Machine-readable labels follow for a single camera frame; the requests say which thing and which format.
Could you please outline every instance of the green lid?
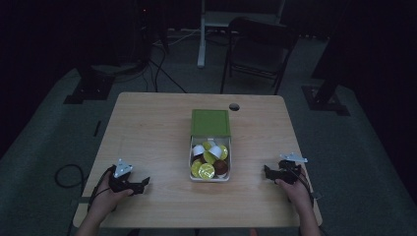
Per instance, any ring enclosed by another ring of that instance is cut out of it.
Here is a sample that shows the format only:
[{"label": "green lid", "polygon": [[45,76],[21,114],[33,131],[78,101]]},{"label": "green lid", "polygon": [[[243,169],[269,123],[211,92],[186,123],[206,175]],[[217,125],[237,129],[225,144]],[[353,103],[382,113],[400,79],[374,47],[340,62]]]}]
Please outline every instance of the green lid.
[{"label": "green lid", "polygon": [[191,135],[194,137],[230,137],[228,111],[194,109]]}]

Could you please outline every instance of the chair seat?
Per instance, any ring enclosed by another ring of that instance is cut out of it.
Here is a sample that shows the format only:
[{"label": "chair seat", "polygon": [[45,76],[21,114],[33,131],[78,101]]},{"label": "chair seat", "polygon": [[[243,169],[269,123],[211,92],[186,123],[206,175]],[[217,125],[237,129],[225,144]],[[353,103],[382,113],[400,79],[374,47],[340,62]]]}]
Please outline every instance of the chair seat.
[{"label": "chair seat", "polygon": [[240,38],[236,41],[230,62],[233,67],[276,75],[282,66],[283,54],[284,49],[280,46],[265,45],[249,38]]}]

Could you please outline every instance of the black metal base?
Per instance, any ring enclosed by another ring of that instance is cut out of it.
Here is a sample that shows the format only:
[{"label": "black metal base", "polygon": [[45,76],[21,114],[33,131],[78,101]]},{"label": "black metal base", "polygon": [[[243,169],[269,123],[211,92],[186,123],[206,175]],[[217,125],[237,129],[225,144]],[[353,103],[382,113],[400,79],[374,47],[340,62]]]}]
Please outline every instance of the black metal base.
[{"label": "black metal base", "polygon": [[94,83],[86,82],[82,78],[72,95],[68,95],[64,104],[82,104],[84,100],[105,100],[110,93],[115,80],[113,76],[106,76],[95,73]]},{"label": "black metal base", "polygon": [[340,104],[337,95],[334,94],[327,103],[317,102],[315,100],[316,94],[319,91],[318,87],[301,87],[304,96],[307,99],[311,110],[335,111],[339,116],[350,116],[349,111],[345,105]]}]

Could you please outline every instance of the gray carpet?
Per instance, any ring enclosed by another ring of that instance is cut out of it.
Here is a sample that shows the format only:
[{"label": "gray carpet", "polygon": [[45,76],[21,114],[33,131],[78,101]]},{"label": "gray carpet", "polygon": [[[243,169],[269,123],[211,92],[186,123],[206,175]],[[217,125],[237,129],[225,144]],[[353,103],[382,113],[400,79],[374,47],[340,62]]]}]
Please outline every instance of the gray carpet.
[{"label": "gray carpet", "polygon": [[[222,37],[210,40],[224,43]],[[417,235],[417,208],[391,166],[376,133],[358,104],[355,94],[338,88],[336,94],[351,116],[311,111],[301,86],[319,86],[311,74],[326,43],[300,39],[290,58],[279,95],[283,96],[300,149],[309,158],[312,184],[324,197],[319,200],[323,227],[328,235]],[[197,68],[199,42],[187,38],[170,45],[162,68],[189,93],[219,93],[225,47],[208,42],[206,66]],[[152,61],[159,63],[160,50]],[[112,72],[117,68],[98,66]],[[80,77],[73,70],[64,76],[0,162],[0,235],[66,235],[80,196],[80,186],[64,189],[55,183],[56,171],[66,164],[82,167],[86,176],[122,91],[153,91],[151,77],[116,79],[107,100],[88,100],[64,105]],[[182,92],[163,73],[159,92]],[[226,81],[225,93],[272,94],[270,81],[235,74]],[[96,135],[97,122],[101,122]],[[81,181],[76,168],[61,171],[58,179],[69,185]],[[128,229],[102,229],[100,235],[126,235]],[[191,229],[144,229],[140,235],[193,235]],[[296,228],[263,228],[260,236],[297,235]],[[203,229],[201,235],[248,235],[247,229]]]}]

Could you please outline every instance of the wooden table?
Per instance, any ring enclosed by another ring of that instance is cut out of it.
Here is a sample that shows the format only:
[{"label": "wooden table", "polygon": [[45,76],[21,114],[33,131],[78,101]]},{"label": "wooden table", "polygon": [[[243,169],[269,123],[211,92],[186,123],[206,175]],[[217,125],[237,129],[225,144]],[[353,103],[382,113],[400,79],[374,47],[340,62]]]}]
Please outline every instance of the wooden table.
[{"label": "wooden table", "polygon": [[[228,109],[232,168],[224,183],[190,180],[192,109]],[[282,97],[124,92],[118,97],[83,197],[118,158],[134,166],[131,182],[150,176],[142,195],[127,198],[101,224],[118,228],[210,228],[298,226],[285,193],[265,178],[281,153],[300,153]],[[79,204],[80,226],[87,204]],[[319,224],[322,217],[315,203]]]}]

